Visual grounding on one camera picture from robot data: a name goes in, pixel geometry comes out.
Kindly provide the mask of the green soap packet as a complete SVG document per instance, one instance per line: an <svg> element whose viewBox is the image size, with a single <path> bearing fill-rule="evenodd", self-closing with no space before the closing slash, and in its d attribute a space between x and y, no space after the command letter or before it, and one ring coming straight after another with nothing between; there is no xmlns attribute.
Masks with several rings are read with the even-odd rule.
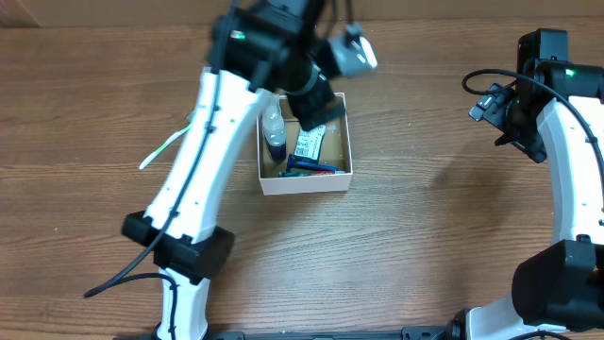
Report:
<svg viewBox="0 0 604 340"><path fill-rule="evenodd" d="M320 125L309 131L299 130L294 157L302 161L318 163L327 127Z"/></svg>

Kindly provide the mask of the clear foam pump bottle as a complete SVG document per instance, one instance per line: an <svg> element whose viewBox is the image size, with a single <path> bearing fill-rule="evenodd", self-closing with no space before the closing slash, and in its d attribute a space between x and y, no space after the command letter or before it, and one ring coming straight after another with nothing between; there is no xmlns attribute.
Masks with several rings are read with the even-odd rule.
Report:
<svg viewBox="0 0 604 340"><path fill-rule="evenodd" d="M273 94L262 114L262 131L268 153L274 163L283 163L287 156L287 130L280 107L280 97Z"/></svg>

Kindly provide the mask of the blue disposable razor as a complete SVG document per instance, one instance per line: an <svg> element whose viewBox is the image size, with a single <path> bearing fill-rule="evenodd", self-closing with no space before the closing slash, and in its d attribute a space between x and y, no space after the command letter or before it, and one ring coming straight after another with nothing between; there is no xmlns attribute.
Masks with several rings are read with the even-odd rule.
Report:
<svg viewBox="0 0 604 340"><path fill-rule="evenodd" d="M302 169L302 170L309 170L309 171L332 172L332 173L336 173L339 171L338 167L309 162L309 161L300 161L300 160L297 160L294 157L294 155L290 154L288 156L288 160L287 160L287 164L286 164L286 171L291 172L294 168Z"/></svg>

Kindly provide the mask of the red green toothpaste tube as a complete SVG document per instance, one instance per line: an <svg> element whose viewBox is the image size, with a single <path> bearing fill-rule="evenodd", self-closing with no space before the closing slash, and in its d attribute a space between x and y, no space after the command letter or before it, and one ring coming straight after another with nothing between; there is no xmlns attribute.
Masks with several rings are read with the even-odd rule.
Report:
<svg viewBox="0 0 604 340"><path fill-rule="evenodd" d="M278 178L299 178L299 177L312 177L312 176L331 176L331 175L345 175L345 171L291 171L291 172L279 172Z"/></svg>

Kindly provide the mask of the green white toothbrush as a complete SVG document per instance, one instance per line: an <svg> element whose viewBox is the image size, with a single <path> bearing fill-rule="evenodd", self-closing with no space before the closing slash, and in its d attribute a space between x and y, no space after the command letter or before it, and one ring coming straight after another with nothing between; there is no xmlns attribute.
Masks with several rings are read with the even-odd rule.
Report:
<svg viewBox="0 0 604 340"><path fill-rule="evenodd" d="M143 170L147 167L156 157L158 157L165 148L170 146L174 141L180 138L182 135L186 134L188 130L191 128L191 125L186 126L185 128L174 132L171 136L169 136L163 144L161 144L157 149L152 151L143 161L139 164L138 169Z"/></svg>

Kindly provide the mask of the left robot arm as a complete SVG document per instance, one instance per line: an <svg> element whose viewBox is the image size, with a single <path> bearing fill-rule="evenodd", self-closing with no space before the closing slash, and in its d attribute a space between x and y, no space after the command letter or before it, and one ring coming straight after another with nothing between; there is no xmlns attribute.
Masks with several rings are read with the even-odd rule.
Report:
<svg viewBox="0 0 604 340"><path fill-rule="evenodd" d="M126 216L122 233L143 247L163 282L156 339L201 339L205 304L234 236L217 226L236 159L272 94L283 91L303 128L342 115L329 81L333 58L315 27L321 1L231 7L213 30L193 121L152 203Z"/></svg>

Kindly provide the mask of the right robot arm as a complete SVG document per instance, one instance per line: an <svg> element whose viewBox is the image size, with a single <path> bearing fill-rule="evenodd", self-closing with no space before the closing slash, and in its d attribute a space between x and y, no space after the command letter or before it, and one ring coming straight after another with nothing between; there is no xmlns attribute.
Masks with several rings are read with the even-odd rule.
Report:
<svg viewBox="0 0 604 340"><path fill-rule="evenodd" d="M603 327L603 70L530 57L470 110L535 162L554 201L549 247L516 268L503 298L460 314L453 339L531 339Z"/></svg>

